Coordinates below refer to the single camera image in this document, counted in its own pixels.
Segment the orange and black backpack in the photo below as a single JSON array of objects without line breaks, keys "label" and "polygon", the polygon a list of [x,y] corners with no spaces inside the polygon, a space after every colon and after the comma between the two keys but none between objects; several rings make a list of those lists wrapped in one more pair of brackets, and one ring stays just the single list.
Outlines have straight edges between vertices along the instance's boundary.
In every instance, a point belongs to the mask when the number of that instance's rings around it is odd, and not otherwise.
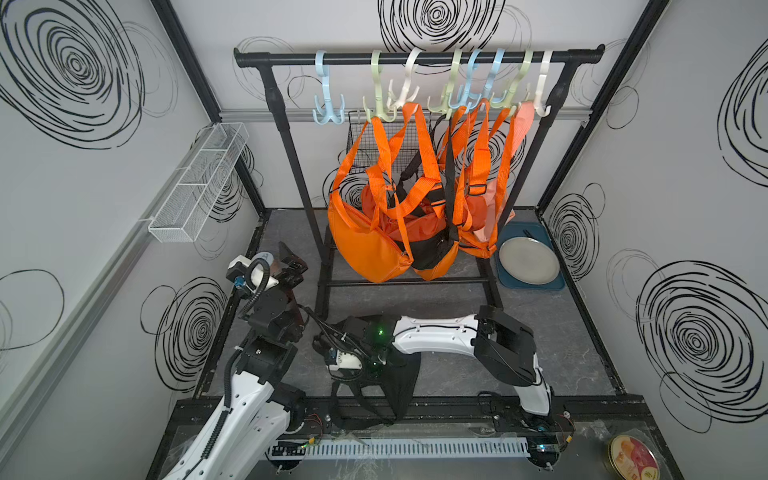
[{"label": "orange and black backpack", "polygon": [[[395,317],[392,315],[368,315],[362,317]],[[331,422],[338,428],[346,431],[363,430],[376,425],[391,425],[401,420],[407,413],[408,406],[413,398],[416,381],[421,366],[421,355],[405,354],[394,346],[392,354],[395,355],[395,367],[392,374],[385,378],[332,378],[331,394],[328,406],[328,415]],[[357,405],[367,411],[369,419],[356,419],[346,417],[340,410],[338,391],[341,386],[347,386],[357,402]],[[381,389],[388,407],[392,411],[390,415],[380,412],[364,395],[366,387],[378,387]]]}]

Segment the orange crossbody bag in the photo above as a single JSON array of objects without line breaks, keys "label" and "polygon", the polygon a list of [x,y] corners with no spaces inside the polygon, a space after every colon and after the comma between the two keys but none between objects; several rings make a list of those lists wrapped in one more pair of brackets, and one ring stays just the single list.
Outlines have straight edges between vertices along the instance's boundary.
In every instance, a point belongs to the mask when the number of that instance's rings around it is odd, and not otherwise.
[{"label": "orange crossbody bag", "polygon": [[383,283],[405,273],[414,261],[405,222],[409,211],[391,183],[392,164],[403,136],[390,138],[377,117],[364,128],[373,131],[378,150],[376,163],[367,169],[373,213],[367,215],[353,208],[340,193],[341,184],[356,160],[361,143],[356,140],[334,179],[328,220],[335,245],[353,270],[370,282]]}]

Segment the orange drawstring bag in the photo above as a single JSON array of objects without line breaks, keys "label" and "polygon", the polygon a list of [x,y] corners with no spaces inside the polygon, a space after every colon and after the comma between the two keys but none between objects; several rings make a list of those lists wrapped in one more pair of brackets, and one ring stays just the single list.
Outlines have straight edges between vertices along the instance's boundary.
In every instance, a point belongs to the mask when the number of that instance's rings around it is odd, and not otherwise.
[{"label": "orange drawstring bag", "polygon": [[425,281],[432,281],[443,277],[454,264],[457,255],[458,250],[453,249],[443,256],[436,266],[429,269],[415,269],[415,273]]}]

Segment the orange sling bag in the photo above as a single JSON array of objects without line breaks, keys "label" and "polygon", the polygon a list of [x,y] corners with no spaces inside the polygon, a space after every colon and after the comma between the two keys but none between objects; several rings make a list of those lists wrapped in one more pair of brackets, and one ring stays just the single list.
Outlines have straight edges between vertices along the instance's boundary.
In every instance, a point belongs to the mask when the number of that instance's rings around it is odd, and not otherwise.
[{"label": "orange sling bag", "polygon": [[489,258],[497,249],[499,230],[512,218],[505,213],[512,161],[533,121],[528,108],[503,108],[490,119],[490,102],[474,110],[459,111],[451,145],[468,162],[458,168],[453,214],[459,248],[478,258]]}]

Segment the pink sling bag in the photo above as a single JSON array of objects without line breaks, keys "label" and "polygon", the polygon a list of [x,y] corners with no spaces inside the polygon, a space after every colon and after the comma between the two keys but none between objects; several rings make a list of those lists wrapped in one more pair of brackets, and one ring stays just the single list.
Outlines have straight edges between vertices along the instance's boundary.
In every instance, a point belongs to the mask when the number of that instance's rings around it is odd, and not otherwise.
[{"label": "pink sling bag", "polygon": [[491,138],[497,137],[497,132],[507,125],[507,133],[504,135],[504,144],[501,151],[499,170],[494,179],[488,182],[486,193],[482,196],[484,206],[486,207],[485,225],[482,229],[475,232],[477,237],[488,242],[491,239],[501,211],[504,209],[509,194],[508,185],[511,183],[510,176],[513,171],[513,160],[517,151],[528,134],[533,120],[535,118],[535,107],[532,101],[521,103],[515,113],[511,114],[509,109],[503,109],[490,131]]}]

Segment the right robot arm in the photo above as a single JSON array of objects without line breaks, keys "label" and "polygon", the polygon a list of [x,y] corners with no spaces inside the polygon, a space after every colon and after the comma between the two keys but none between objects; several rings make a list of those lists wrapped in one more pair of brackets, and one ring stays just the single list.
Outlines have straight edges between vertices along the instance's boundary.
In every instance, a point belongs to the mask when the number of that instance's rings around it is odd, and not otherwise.
[{"label": "right robot arm", "polygon": [[476,314],[447,319],[377,314],[317,324],[313,348],[333,380],[328,416],[342,430],[402,420],[426,352],[476,359],[515,389],[524,428],[551,428],[552,390],[539,365],[533,331],[499,308],[483,305]]}]

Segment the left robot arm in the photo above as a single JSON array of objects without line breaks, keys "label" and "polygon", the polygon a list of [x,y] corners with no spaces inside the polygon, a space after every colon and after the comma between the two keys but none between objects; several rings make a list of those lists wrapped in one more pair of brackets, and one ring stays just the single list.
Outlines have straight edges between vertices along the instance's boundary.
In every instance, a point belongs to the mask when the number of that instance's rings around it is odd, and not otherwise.
[{"label": "left robot arm", "polygon": [[169,479],[245,479],[281,435],[303,425],[305,394],[283,378],[306,327],[293,290],[308,266],[278,246],[278,255],[238,256],[228,266],[250,330],[226,363],[223,397]]}]

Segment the light blue hook leftmost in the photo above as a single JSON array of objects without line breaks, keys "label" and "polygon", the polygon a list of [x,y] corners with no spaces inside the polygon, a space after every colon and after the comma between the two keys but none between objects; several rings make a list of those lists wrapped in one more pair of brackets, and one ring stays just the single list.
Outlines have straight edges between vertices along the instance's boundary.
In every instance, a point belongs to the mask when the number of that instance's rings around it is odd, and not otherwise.
[{"label": "light blue hook leftmost", "polygon": [[315,108],[312,111],[313,121],[317,125],[333,123],[340,125],[344,122],[345,98],[340,96],[340,107],[333,108],[332,94],[330,88],[330,69],[324,64],[325,50],[318,50],[314,58],[314,68],[317,78],[321,82],[322,101],[318,96],[314,97]]}]

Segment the white hook middle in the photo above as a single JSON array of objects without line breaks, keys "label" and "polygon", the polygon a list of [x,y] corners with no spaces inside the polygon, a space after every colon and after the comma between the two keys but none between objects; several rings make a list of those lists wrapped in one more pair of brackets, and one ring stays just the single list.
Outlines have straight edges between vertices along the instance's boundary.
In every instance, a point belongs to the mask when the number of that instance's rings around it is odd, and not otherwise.
[{"label": "white hook middle", "polygon": [[423,52],[422,49],[414,48],[411,50],[410,54],[408,55],[408,58],[405,63],[405,76],[404,76],[403,84],[401,86],[401,89],[398,95],[396,95],[394,92],[393,81],[389,82],[388,97],[387,97],[386,105],[391,112],[397,112],[406,103],[413,102],[416,99],[420,88],[416,86],[415,90],[411,91],[412,77],[414,74],[418,56],[422,52]]}]

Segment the white hook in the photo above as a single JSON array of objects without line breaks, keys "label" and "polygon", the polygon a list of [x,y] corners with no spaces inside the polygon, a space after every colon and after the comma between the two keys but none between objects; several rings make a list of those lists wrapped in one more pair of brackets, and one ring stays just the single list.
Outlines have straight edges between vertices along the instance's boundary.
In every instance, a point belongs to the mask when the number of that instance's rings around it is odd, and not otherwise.
[{"label": "white hook", "polygon": [[553,51],[545,50],[542,54],[542,59],[539,67],[539,74],[536,83],[536,89],[533,98],[533,106],[536,114],[545,118],[550,114],[551,107],[548,106],[544,100],[544,90],[547,82],[547,77],[550,70],[550,64],[552,60]]},{"label": "white hook", "polygon": [[401,89],[398,95],[396,95],[394,92],[393,81],[389,82],[388,97],[387,97],[386,105],[391,112],[397,112],[406,103],[413,102],[416,99],[420,88],[416,86],[415,90],[411,91],[412,77],[414,74],[418,56],[422,52],[423,52],[422,49],[414,48],[411,50],[410,54],[408,55],[408,58],[405,63],[405,76],[404,76],[403,84],[401,86]]}]

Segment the light green hook left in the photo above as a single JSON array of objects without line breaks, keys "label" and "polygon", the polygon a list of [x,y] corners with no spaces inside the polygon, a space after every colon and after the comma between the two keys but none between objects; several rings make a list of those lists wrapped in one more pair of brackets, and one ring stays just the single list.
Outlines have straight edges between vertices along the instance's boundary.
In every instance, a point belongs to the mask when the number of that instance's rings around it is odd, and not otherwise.
[{"label": "light green hook left", "polygon": [[381,65],[380,55],[381,50],[374,50],[371,53],[370,68],[374,88],[374,108],[371,109],[367,105],[366,98],[363,98],[363,110],[366,115],[366,120],[372,122],[374,118],[378,118],[383,122],[394,122],[397,119],[397,113],[391,109],[385,107],[383,89],[381,84]]}]

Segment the light blue hook middle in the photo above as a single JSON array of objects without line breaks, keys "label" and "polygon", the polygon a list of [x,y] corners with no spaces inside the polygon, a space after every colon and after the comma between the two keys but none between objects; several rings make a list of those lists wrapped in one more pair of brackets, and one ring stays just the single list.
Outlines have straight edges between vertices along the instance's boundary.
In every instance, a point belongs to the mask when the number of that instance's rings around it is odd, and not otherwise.
[{"label": "light blue hook middle", "polygon": [[460,88],[460,95],[458,96],[457,108],[465,107],[468,110],[473,108],[471,104],[471,90],[473,83],[473,76],[477,69],[476,61],[478,56],[482,53],[481,49],[475,49],[467,62],[467,72],[464,85]]}]

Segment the light green hook middle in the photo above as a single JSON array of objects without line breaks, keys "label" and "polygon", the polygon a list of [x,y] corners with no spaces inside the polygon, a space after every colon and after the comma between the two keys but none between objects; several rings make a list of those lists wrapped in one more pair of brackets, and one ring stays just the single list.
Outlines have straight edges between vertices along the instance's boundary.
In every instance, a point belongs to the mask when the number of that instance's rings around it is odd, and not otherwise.
[{"label": "light green hook middle", "polygon": [[427,99],[427,107],[431,113],[444,115],[446,118],[450,118],[452,116],[453,107],[451,106],[451,98],[456,86],[461,57],[462,51],[460,49],[457,49],[453,52],[449,77],[447,83],[443,87],[440,104],[437,106],[432,106],[431,98]]}]

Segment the round printed tin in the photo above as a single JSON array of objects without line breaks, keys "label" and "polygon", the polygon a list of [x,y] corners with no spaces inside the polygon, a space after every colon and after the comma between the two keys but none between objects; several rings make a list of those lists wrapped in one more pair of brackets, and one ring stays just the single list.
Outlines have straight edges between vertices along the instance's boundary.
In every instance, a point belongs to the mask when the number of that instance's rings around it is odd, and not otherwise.
[{"label": "round printed tin", "polygon": [[659,480],[660,466],[651,450],[639,439],[618,435],[608,444],[608,468],[620,479]]}]

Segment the white mesh wall shelf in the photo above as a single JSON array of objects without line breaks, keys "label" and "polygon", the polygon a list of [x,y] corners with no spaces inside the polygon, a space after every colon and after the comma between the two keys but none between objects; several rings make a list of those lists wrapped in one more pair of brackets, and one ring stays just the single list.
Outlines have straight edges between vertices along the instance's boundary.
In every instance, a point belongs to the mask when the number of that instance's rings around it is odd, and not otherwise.
[{"label": "white mesh wall shelf", "polygon": [[191,243],[208,221],[226,223],[239,210],[235,166],[249,133],[241,122],[215,123],[196,135],[175,185],[148,227],[161,243]]}]

